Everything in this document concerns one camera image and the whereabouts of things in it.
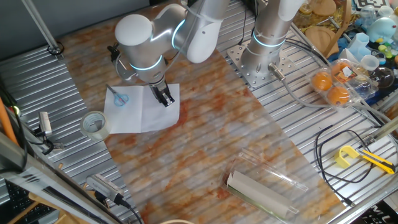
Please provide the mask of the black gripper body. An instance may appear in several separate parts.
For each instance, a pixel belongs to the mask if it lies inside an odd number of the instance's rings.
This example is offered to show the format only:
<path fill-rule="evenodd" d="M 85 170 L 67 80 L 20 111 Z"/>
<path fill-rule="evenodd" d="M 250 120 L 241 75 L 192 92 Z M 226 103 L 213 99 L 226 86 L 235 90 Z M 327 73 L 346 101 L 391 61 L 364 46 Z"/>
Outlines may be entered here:
<path fill-rule="evenodd" d="M 149 87 L 157 99 L 165 99 L 165 89 L 167 88 L 167 84 L 164 79 L 154 83 L 149 83 Z"/>

